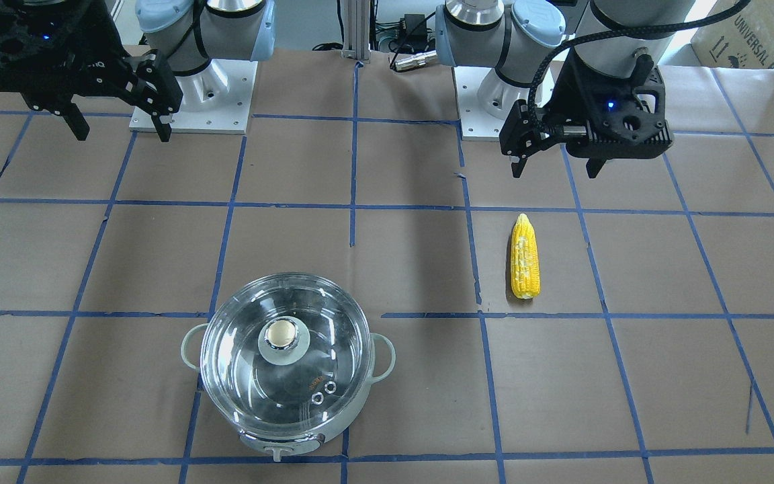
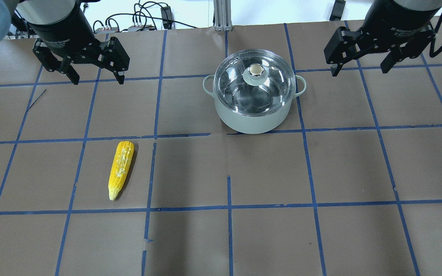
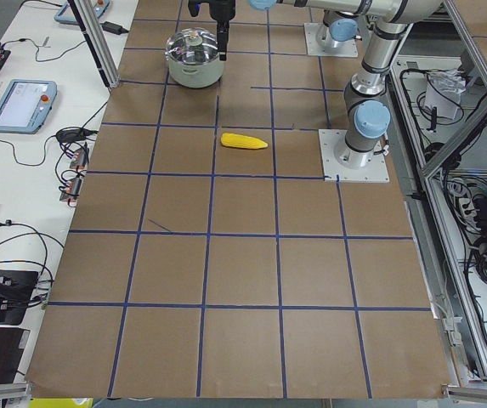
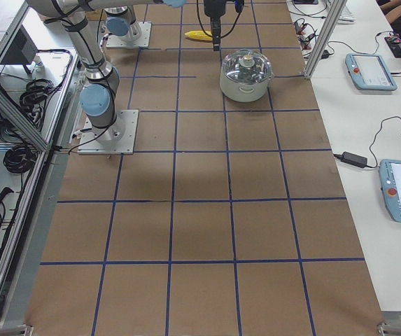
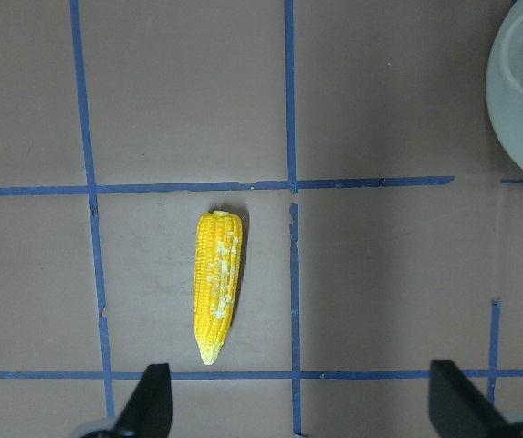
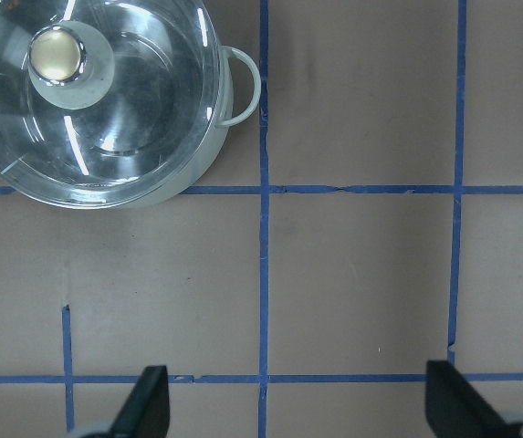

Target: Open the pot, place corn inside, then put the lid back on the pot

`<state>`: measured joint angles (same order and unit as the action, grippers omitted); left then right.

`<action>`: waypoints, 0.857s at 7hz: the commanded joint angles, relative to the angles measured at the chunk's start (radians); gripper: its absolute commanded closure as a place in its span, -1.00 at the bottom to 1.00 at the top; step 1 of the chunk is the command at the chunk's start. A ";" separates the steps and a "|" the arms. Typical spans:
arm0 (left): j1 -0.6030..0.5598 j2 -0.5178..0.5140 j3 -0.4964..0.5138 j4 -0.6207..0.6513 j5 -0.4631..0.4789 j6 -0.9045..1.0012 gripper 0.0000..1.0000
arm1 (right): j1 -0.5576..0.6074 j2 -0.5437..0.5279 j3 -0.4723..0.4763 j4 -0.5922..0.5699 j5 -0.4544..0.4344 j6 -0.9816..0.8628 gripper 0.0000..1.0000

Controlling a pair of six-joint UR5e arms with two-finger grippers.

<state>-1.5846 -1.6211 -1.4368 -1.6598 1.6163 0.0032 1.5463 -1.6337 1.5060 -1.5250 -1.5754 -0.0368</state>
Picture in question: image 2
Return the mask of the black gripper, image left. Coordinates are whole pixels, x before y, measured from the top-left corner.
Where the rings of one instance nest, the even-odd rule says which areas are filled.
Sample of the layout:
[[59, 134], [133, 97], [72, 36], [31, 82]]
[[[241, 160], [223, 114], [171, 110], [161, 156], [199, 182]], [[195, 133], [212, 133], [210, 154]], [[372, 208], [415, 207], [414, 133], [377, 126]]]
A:
[[72, 61], [98, 60], [99, 68], [109, 70], [119, 85], [124, 84], [130, 56], [117, 37], [104, 42], [95, 37], [80, 2], [27, 2], [26, 20], [39, 37], [32, 52], [48, 72], [65, 75], [77, 85], [80, 76]]

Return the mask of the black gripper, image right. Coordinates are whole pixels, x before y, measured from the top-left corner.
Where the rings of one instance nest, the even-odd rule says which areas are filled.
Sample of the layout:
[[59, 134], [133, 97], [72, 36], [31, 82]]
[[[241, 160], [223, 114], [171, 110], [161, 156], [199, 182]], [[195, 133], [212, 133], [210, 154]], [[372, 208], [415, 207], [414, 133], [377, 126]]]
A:
[[331, 75], [368, 53], [389, 50], [381, 62], [384, 74], [406, 58], [417, 58], [435, 38], [430, 21], [441, 7], [441, 0], [374, 0], [358, 31], [338, 27], [325, 46]]

